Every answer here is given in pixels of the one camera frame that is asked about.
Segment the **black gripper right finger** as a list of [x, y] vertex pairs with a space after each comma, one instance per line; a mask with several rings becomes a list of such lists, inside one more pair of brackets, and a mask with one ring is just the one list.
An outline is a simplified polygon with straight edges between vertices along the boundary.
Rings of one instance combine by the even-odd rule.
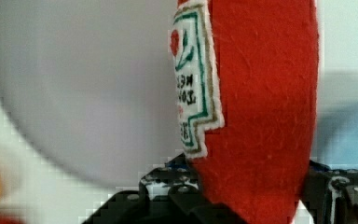
[[315, 224], [358, 224], [358, 170], [310, 161], [301, 201]]

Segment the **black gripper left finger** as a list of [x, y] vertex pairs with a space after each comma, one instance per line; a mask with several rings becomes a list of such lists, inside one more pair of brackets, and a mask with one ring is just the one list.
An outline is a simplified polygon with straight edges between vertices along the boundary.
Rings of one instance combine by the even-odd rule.
[[82, 224], [246, 224], [203, 194], [199, 176], [181, 154], [143, 176], [137, 190], [112, 196]]

